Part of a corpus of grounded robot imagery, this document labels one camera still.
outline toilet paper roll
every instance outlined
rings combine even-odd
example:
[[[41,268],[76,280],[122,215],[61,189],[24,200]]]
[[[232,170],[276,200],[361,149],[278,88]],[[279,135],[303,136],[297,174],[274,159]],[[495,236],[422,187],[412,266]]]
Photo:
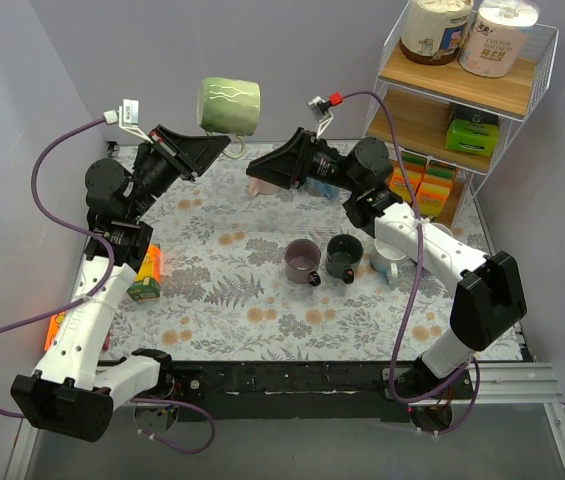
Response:
[[[484,0],[462,47],[460,65],[483,77],[503,77],[539,14],[538,7],[525,0]]]
[[[417,63],[443,65],[457,57],[473,0],[411,0],[400,47]]]

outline green mug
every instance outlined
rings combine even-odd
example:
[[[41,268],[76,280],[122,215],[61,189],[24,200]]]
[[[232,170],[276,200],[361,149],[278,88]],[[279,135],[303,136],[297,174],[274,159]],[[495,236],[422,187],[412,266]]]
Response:
[[[241,137],[253,135],[259,119],[260,86],[257,83],[222,77],[207,77],[200,82],[198,125],[204,131],[233,134],[244,150]]]

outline table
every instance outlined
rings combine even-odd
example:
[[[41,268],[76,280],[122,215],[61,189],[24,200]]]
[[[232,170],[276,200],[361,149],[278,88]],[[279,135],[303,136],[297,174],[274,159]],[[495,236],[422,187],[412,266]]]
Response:
[[[333,145],[346,152],[353,143]],[[177,181],[145,215],[162,248],[162,296],[143,303],[125,298],[103,359],[140,347],[166,351],[175,360],[390,359],[414,264],[402,265],[399,279],[390,283],[366,253],[356,281],[345,285],[326,273],[323,253],[320,287],[290,282],[283,268],[290,241],[310,238],[324,252],[333,235],[345,232],[370,252],[373,240],[348,222],[337,203],[306,192],[245,200],[246,163],[278,146],[249,144],[241,160],[221,157],[198,182]],[[118,160],[131,168],[135,151],[121,148]],[[488,251],[475,205],[465,206],[453,231]],[[444,286],[425,273],[400,360],[413,360],[433,344],[448,326],[451,305]],[[521,360],[513,329],[478,357]]]

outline cup handle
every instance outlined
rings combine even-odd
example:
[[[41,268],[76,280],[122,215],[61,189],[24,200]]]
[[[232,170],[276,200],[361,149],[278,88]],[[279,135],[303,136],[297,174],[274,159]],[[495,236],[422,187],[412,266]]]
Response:
[[[238,139],[238,142],[240,142],[240,151],[238,153],[229,153],[226,149],[222,152],[225,156],[233,159],[233,160],[237,160],[238,158],[242,158],[244,156],[244,154],[246,153],[246,143],[244,142],[244,137],[242,135],[238,135],[235,138]]]
[[[391,263],[391,278],[393,280],[397,280],[399,274],[400,274],[400,272],[398,270],[398,264],[397,263]]]
[[[344,280],[344,283],[346,283],[347,285],[351,285],[353,283],[353,280],[355,280],[355,275],[353,275],[353,270],[349,268],[344,273],[344,278],[342,280]]]
[[[259,182],[255,178],[252,178],[249,183],[249,195],[255,197],[258,193],[260,193]]]
[[[311,277],[311,280],[309,280],[309,285],[319,287],[322,284],[322,279],[318,275],[318,272],[311,272],[309,273],[309,276]]]

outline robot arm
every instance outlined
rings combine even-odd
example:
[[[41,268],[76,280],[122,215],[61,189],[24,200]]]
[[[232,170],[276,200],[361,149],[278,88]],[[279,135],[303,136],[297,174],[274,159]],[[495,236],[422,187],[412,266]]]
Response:
[[[298,187],[307,177],[351,192],[344,203],[351,223],[370,236],[418,258],[411,207],[391,192],[385,180],[393,167],[384,142],[364,138],[345,157],[302,128],[281,148],[253,160],[247,175],[282,188]],[[526,315],[520,274],[513,257],[490,257],[423,222],[423,267],[454,296],[450,329],[396,380],[400,395],[418,396],[437,387]]]
[[[111,244],[113,271],[93,297],[67,312],[33,374],[18,375],[11,386],[11,396],[31,425],[92,442],[102,436],[117,407],[141,392],[162,398],[172,388],[166,369],[171,358],[157,350],[136,350],[123,363],[96,375],[118,304],[135,280],[151,240],[153,229],[140,218],[175,180],[195,181],[230,143],[227,136],[185,137],[161,125],[145,135],[132,107],[125,101],[120,127],[146,140],[138,148],[133,172],[104,158],[85,176],[89,229]],[[102,245],[90,240],[72,300],[84,298],[102,279],[108,263]]]

